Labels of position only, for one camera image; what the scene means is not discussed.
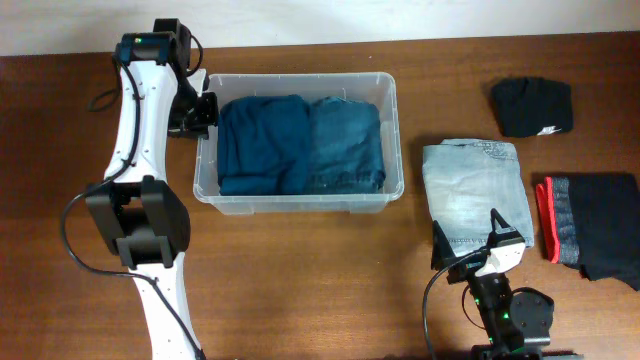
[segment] white background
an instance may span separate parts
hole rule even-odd
[[[177,17],[205,47],[640,29],[640,0],[2,0],[0,55],[111,51]]]

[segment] plastic bin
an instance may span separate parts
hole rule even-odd
[[[308,102],[327,96],[361,100],[380,111],[380,132],[384,167],[384,186],[377,194],[220,196],[217,172],[218,128],[209,127],[209,139],[198,140],[193,193],[226,215],[256,212],[349,211],[379,212],[404,192],[396,85],[387,73],[288,74],[288,75],[211,75],[209,90],[216,93],[222,108],[231,100],[245,96],[298,94]]]

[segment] red fabric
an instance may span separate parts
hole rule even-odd
[[[538,200],[544,240],[547,245],[547,256],[549,261],[557,264],[560,257],[560,241],[558,240],[556,212],[553,203],[553,181],[550,177],[545,177],[544,184],[536,186],[536,199]]]

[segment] wooden table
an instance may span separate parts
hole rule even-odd
[[[452,137],[507,140],[518,150],[536,247],[509,273],[556,301],[549,349],[589,359],[640,357],[640,296],[544,260],[533,185],[557,172],[640,176],[640,33],[208,49],[210,73],[386,71],[398,86],[404,195],[377,215],[223,216],[192,194],[196,143],[169,141],[171,188],[191,216],[185,277],[191,318],[214,359],[426,357],[424,286],[433,275],[422,147]],[[80,271],[58,238],[65,203],[101,179],[119,106],[90,114],[113,86],[107,54],[0,59],[0,358],[149,359],[130,280]],[[573,86],[575,129],[502,138],[487,88],[509,75]],[[86,209],[69,219],[86,262],[121,269]],[[440,352],[487,343],[460,308],[463,285],[439,282],[430,325]],[[478,319],[471,307],[471,316]]]

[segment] garment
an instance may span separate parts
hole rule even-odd
[[[220,194],[302,193],[310,146],[309,105],[300,96],[231,101],[218,123]]]
[[[311,105],[307,194],[377,193],[385,179],[375,105],[328,97]]]
[[[549,260],[640,289],[640,194],[631,174],[546,177],[536,187]]]
[[[480,248],[491,232],[491,209],[533,246],[533,224],[518,155],[512,144],[444,140],[424,148],[422,175],[431,218],[438,221],[456,256]]]
[[[505,136],[527,137],[573,129],[571,87],[543,78],[504,79],[491,89]]]

